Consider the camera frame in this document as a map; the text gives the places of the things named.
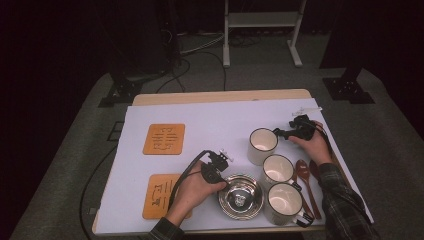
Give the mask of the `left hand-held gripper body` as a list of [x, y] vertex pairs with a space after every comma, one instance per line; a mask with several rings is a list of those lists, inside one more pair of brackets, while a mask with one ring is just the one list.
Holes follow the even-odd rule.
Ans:
[[232, 162], [233, 159], [223, 149], [218, 153], [208, 151], [208, 158], [210, 162], [201, 165], [202, 177], [209, 184], [224, 182], [221, 173], [229, 167], [229, 163]]

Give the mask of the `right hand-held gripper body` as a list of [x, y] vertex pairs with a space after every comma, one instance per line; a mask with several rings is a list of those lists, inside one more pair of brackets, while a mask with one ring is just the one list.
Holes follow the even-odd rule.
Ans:
[[318, 129], [317, 124], [309, 119], [310, 113], [321, 111], [321, 107], [304, 108], [301, 107], [298, 111], [294, 112], [292, 116], [294, 119], [289, 122], [291, 128], [295, 131], [295, 136], [303, 140], [310, 140], [314, 132]]

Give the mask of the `shiny steel bowl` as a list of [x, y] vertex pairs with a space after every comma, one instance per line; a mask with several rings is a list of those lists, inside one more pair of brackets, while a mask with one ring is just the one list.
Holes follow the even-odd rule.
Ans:
[[245, 174], [230, 175], [228, 180], [229, 184], [218, 192], [222, 211], [235, 220], [256, 217], [264, 202], [264, 193], [258, 181]]

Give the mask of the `white mug black rim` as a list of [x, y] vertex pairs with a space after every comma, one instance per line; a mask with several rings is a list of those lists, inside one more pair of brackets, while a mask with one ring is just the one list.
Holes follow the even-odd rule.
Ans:
[[278, 183], [287, 183], [301, 191], [302, 187], [293, 180], [293, 176], [292, 162], [285, 156], [273, 154], [263, 161], [260, 183], [265, 190]]
[[278, 137], [272, 130], [267, 128], [255, 129], [249, 136], [248, 160], [254, 165], [262, 165], [263, 161], [274, 153], [278, 142]]
[[307, 228], [314, 222], [314, 218], [303, 210], [301, 193], [287, 183], [278, 183], [270, 187], [263, 211], [266, 219], [277, 226], [294, 223]]

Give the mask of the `brown wooden spoon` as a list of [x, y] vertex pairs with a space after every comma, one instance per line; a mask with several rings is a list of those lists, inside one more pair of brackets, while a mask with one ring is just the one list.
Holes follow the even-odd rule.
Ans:
[[319, 169], [313, 160], [311, 160], [309, 163], [309, 169], [312, 175], [317, 179], [317, 181], [320, 181]]
[[305, 203], [308, 207], [308, 212], [311, 213], [315, 219], [320, 220], [322, 216], [315, 201], [312, 188], [310, 186], [310, 170], [308, 164], [304, 160], [300, 159], [295, 164], [295, 170], [297, 176], [303, 181], [304, 186], [306, 188], [307, 197], [305, 199]]

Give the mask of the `engraved wooden coaster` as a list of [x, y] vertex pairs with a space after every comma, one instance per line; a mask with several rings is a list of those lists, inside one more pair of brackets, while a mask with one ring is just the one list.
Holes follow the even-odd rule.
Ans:
[[145, 155], [179, 155], [185, 135], [184, 124], [151, 124], [145, 139]]
[[166, 215], [169, 198], [179, 177], [179, 174], [153, 174], [150, 176], [142, 211], [144, 219], [160, 219]]

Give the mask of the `person's right hand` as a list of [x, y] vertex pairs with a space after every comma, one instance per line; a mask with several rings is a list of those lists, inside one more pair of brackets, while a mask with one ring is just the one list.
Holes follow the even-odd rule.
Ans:
[[295, 136], [294, 139], [290, 139], [289, 141], [299, 145], [316, 165], [320, 166], [322, 164], [332, 163], [333, 161], [328, 144], [321, 134], [323, 125], [318, 121], [316, 121], [316, 124], [318, 129], [314, 132], [310, 140], [303, 140]]

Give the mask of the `person's left hand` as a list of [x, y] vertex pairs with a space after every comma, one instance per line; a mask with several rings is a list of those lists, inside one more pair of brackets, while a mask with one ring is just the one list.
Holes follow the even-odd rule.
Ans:
[[224, 189], [227, 184], [219, 186], [207, 183], [201, 175], [202, 162], [197, 162], [190, 174], [183, 180], [177, 195], [165, 218], [180, 226], [192, 209], [200, 205], [209, 195]]

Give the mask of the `white table cover sheet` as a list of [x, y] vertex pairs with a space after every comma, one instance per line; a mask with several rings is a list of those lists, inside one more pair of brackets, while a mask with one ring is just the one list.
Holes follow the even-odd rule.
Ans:
[[[287, 129], [301, 107], [319, 107], [313, 98], [130, 106], [117, 153], [92, 231], [101, 235], [131, 235], [150, 231], [157, 220], [142, 217], [148, 181], [153, 174], [180, 174], [202, 151], [225, 150], [233, 159], [223, 176], [260, 177], [261, 168], [247, 158], [249, 136], [257, 128]], [[321, 111], [309, 118], [325, 121]], [[151, 124], [184, 124], [179, 155], [145, 155]]]

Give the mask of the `black stand base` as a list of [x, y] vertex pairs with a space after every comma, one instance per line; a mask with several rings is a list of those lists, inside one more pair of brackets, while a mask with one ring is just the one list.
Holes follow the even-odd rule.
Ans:
[[348, 66], [340, 77], [323, 78], [323, 83], [333, 100], [346, 100], [351, 104], [374, 104], [371, 95], [357, 81], [362, 68]]
[[99, 107], [113, 107], [115, 104], [132, 103], [134, 98], [141, 92], [143, 83], [130, 81], [125, 76], [111, 75], [112, 86], [108, 94], [103, 97]]

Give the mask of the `white metal stand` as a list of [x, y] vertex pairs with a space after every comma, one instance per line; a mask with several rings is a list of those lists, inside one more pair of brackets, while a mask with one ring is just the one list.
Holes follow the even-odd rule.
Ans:
[[235, 28], [277, 28], [292, 27], [293, 33], [287, 40], [293, 63], [296, 67], [302, 67], [303, 63], [296, 48], [300, 27], [307, 0], [299, 0], [298, 11], [290, 12], [253, 12], [235, 13], [229, 11], [229, 0], [224, 3], [224, 35], [223, 35], [223, 66], [230, 66], [229, 33]]

